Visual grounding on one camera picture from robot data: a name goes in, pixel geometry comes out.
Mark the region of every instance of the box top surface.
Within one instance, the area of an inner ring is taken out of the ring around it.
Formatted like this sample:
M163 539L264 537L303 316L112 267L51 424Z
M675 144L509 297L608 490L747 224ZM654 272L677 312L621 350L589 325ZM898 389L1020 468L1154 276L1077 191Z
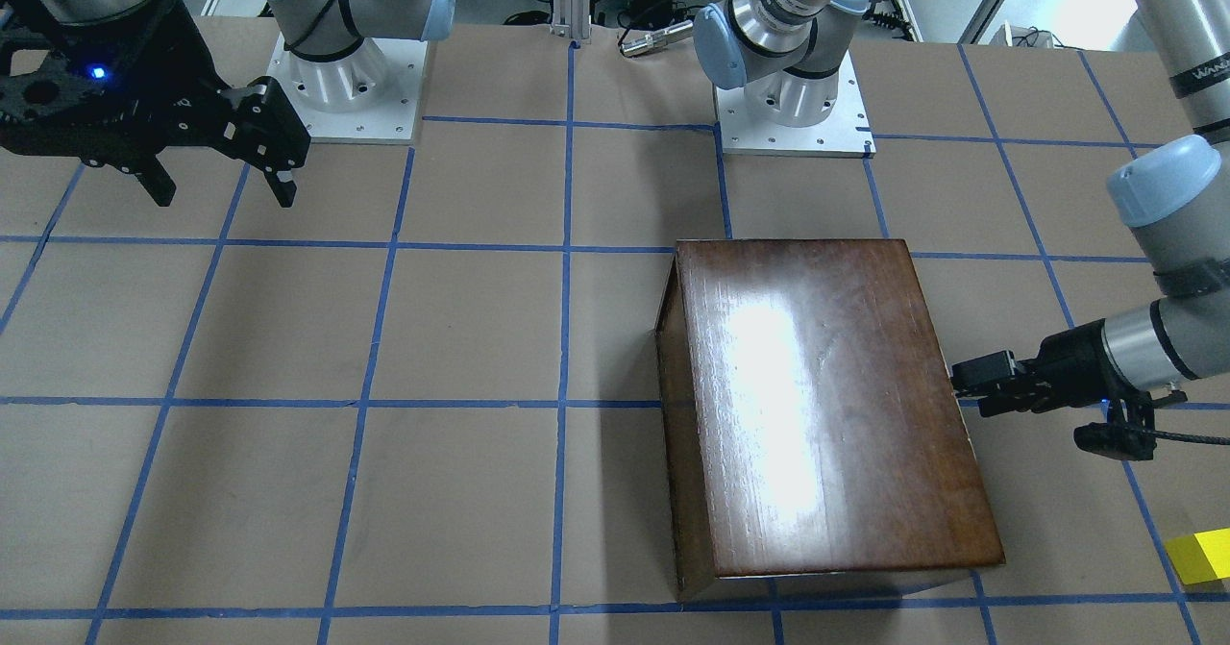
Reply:
M902 241L680 242L720 576L1004 553Z

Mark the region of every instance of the brown wooden box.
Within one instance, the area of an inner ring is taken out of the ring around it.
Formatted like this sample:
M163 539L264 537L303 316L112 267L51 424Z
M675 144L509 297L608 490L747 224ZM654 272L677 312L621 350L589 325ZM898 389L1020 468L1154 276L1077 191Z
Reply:
M904 241L681 241L657 341L680 598L1004 563Z

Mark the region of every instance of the white metal base plate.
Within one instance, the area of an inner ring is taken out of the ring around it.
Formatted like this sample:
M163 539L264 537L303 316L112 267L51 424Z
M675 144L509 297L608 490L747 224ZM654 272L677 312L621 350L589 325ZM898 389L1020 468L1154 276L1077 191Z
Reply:
M854 63L841 60L841 90L829 118L813 127L791 128L761 119L744 102L743 89L716 90L722 151L729 155L795 155L800 158L862 158L876 154L867 108L862 103Z
M287 70L288 50L278 36L269 59L268 75L276 76L287 97L311 133L312 143L367 143L413 145L418 133L422 106L423 76L427 75L427 42L412 39L376 39L376 46L389 60L389 71L396 82L387 87L380 102L357 112L321 112L299 97Z

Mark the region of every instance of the yellow block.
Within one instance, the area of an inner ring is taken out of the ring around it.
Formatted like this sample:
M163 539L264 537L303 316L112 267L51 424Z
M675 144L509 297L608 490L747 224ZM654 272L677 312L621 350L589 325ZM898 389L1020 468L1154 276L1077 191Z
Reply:
M1166 553L1183 585L1225 580L1230 577L1230 527L1171 539Z

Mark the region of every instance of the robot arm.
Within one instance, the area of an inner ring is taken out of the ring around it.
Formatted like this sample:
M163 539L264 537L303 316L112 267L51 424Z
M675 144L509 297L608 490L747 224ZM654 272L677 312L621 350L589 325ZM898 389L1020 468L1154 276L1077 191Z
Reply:
M953 366L983 416L1109 403L1109 421L1076 444L1117 459L1153 458L1154 410L1186 400L1184 380L1230 372L1230 0L1137 0L1196 135L1138 159L1108 182L1162 299L1042 342ZM1155 400L1150 391L1171 393Z
M310 138L277 80L232 89L182 0L0 0L0 146L133 175L157 206L175 183L156 155L207 145L258 167L282 207ZM17 50L48 50L12 75Z
M696 15L696 55L750 113L790 128L828 118L841 62L870 0L726 0Z
M360 112L396 98L390 89L405 66L394 66L374 39L446 39L456 7L456 0L268 1L285 37L277 75L293 85L301 113L317 114Z

